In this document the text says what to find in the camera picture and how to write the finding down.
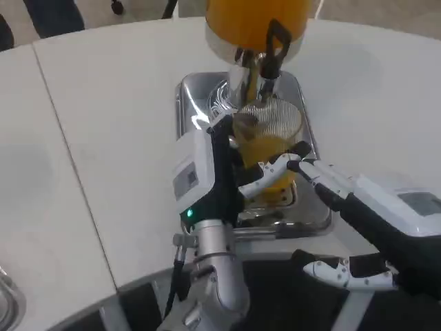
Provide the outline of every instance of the metal cylinder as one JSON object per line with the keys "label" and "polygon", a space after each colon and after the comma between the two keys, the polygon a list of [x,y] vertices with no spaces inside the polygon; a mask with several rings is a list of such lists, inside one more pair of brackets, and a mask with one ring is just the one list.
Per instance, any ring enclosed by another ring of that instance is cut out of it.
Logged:
{"label": "metal cylinder", "polygon": [[198,259],[211,254],[233,254],[234,234],[231,226],[219,219],[207,219],[195,225],[192,235],[198,237]]}

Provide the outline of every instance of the floor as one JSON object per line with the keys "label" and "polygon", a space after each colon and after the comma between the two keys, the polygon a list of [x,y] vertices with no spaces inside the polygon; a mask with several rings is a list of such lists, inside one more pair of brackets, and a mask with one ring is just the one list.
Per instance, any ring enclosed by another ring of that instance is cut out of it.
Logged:
{"label": "floor", "polygon": [[[123,16],[112,12],[111,0],[0,0],[0,14],[12,31],[14,45],[19,46],[65,31],[160,19],[167,3],[167,0],[121,1],[125,6]],[[179,16],[203,16],[206,1],[179,0]],[[59,6],[60,3],[70,4],[63,7]],[[72,18],[75,4],[79,15]],[[33,10],[33,5],[40,8]],[[47,14],[57,10],[52,16]],[[369,24],[441,39],[441,0],[311,0],[309,16]],[[54,17],[63,24],[74,22],[73,26],[67,26],[65,30],[49,27],[48,32],[44,29],[44,23],[54,21]]]}

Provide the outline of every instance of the robotic hand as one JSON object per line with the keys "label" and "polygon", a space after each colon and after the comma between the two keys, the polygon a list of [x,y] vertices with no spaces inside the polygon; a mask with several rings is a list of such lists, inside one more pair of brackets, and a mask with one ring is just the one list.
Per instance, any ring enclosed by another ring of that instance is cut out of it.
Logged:
{"label": "robotic hand", "polygon": [[[347,177],[322,161],[305,159],[310,147],[304,142],[249,168],[246,182],[238,187],[229,151],[231,121],[231,116],[225,116],[207,132],[188,132],[178,140],[173,186],[187,234],[174,237],[178,250],[172,285],[165,320],[158,330],[230,330],[247,314],[249,293],[234,252],[233,227],[245,199],[256,196],[288,170],[306,178],[323,203],[339,212],[377,247],[382,261],[397,271],[385,284],[376,283],[377,288],[398,285],[412,294],[441,299],[439,198],[427,190],[385,188],[363,175]],[[187,248],[196,250],[192,286],[186,300],[172,309]],[[305,271],[326,279],[330,269],[317,265],[307,263]],[[347,266],[348,261],[341,261],[334,269]],[[377,280],[376,276],[368,279]],[[336,283],[362,287],[350,278]]]}

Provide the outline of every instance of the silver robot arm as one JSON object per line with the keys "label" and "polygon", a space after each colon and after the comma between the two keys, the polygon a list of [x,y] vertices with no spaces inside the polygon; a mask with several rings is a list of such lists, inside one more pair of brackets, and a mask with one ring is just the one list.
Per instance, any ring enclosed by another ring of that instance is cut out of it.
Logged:
{"label": "silver robot arm", "polygon": [[158,330],[231,330],[249,308],[232,227],[220,220],[204,220],[194,226],[189,237],[175,236],[174,242],[196,250],[192,286],[186,300],[174,305]]}

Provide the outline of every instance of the stainless steel tray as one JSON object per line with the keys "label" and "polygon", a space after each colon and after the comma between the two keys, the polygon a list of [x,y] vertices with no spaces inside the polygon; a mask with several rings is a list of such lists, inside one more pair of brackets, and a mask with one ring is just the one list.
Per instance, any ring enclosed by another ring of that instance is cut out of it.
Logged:
{"label": "stainless steel tray", "polygon": [[[176,87],[177,139],[187,131],[209,125],[209,96],[216,86],[226,81],[226,72],[202,72],[186,76]],[[282,72],[278,97],[293,103],[303,114],[304,125],[299,140],[312,146],[309,157],[318,158],[302,92],[297,79]],[[331,225],[331,211],[316,196],[313,188],[297,176],[288,192],[288,203],[263,207],[250,203],[239,215],[235,234],[238,239],[283,239],[312,237],[323,234]]]}

